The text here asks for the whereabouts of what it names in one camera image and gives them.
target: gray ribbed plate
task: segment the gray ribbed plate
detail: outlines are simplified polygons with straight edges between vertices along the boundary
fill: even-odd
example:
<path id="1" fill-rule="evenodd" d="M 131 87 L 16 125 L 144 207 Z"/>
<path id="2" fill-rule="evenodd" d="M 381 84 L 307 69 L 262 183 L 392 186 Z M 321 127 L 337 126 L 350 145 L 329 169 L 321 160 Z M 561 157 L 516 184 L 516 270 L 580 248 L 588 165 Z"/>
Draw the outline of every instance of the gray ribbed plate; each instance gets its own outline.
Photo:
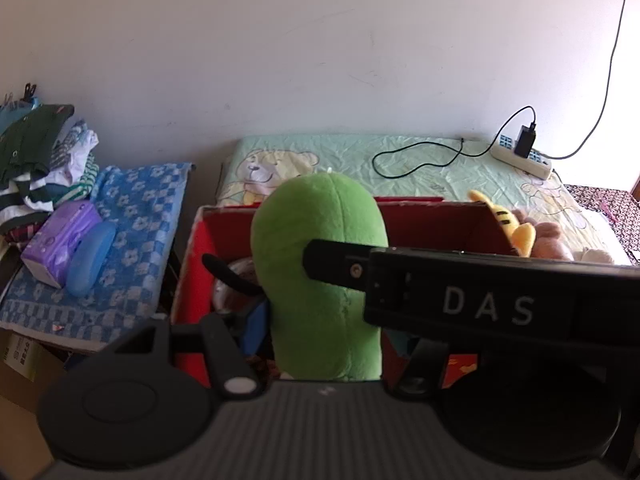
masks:
<path id="1" fill-rule="evenodd" d="M 264 396 L 226 403 L 190 448 L 119 472 L 57 462 L 42 480 L 604 480 L 601 463 L 530 472 L 495 465 L 458 444 L 427 405 L 380 383 L 277 381 Z"/>

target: box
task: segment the box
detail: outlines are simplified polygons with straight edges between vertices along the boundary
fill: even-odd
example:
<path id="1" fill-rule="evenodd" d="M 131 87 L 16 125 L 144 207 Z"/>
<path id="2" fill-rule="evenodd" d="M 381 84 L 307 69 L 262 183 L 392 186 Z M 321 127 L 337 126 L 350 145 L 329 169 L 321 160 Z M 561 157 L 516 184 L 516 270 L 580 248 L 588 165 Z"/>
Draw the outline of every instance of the box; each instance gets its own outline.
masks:
<path id="1" fill-rule="evenodd" d="M 517 256 L 491 210 L 480 202 L 443 202 L 441 198 L 377 198 L 390 246 L 469 251 Z M 227 262 L 251 255 L 251 222 L 257 206 L 201 207 L 191 228 L 172 308 L 172 323 L 197 323 L 210 312 L 214 279 L 201 262 L 213 253 Z M 401 372 L 402 360 L 383 341 L 383 376 Z M 181 370 L 209 384 L 204 359 L 181 354 Z"/>
<path id="2" fill-rule="evenodd" d="M 82 237 L 101 221 L 95 205 L 88 200 L 63 203 L 25 247 L 24 264 L 37 280 L 62 288 Z"/>
<path id="3" fill-rule="evenodd" d="M 4 361 L 9 343 L 11 366 Z M 18 356 L 12 362 L 14 351 Z M 20 368 L 23 356 L 25 364 L 33 365 L 20 370 L 27 377 L 14 369 Z M 63 373 L 62 362 L 39 343 L 0 330 L 0 471 L 7 478 L 31 479 L 53 460 L 35 412 L 40 396 Z"/>

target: green shirt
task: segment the green shirt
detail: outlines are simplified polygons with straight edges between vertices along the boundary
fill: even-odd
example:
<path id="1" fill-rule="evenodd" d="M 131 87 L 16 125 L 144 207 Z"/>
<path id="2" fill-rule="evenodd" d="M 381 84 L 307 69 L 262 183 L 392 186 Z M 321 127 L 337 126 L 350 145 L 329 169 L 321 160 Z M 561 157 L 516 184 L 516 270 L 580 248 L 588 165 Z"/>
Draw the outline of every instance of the green shirt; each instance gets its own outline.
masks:
<path id="1" fill-rule="evenodd" d="M 0 137 L 0 190 L 25 173 L 32 182 L 49 174 L 53 143 L 73 114 L 72 105 L 43 105 L 7 128 Z"/>

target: blue towel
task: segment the blue towel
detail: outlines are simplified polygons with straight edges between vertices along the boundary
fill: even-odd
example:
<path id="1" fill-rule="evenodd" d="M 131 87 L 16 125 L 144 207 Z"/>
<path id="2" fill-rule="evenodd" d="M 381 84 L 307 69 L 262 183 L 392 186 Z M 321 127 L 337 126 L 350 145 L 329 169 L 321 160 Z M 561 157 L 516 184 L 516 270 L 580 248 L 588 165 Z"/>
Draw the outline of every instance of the blue towel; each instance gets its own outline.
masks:
<path id="1" fill-rule="evenodd" d="M 117 233 L 85 298 L 38 282 L 23 267 L 0 307 L 0 327 L 67 348 L 99 350 L 158 307 L 191 164 L 100 172 L 91 193 Z"/>

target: green plush toy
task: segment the green plush toy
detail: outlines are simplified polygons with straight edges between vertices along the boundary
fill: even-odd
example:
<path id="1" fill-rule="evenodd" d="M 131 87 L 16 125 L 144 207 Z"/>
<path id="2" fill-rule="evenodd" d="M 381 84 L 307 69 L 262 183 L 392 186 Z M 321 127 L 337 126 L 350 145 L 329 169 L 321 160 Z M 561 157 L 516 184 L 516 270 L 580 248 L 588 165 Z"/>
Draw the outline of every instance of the green plush toy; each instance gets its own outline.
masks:
<path id="1" fill-rule="evenodd" d="M 271 301 L 271 338 L 280 370 L 299 380 L 375 380 L 380 330 L 364 322 L 364 293 L 306 276 L 310 240 L 387 246 L 373 197 L 337 173 L 287 180 L 260 206 L 251 228 L 258 280 Z"/>

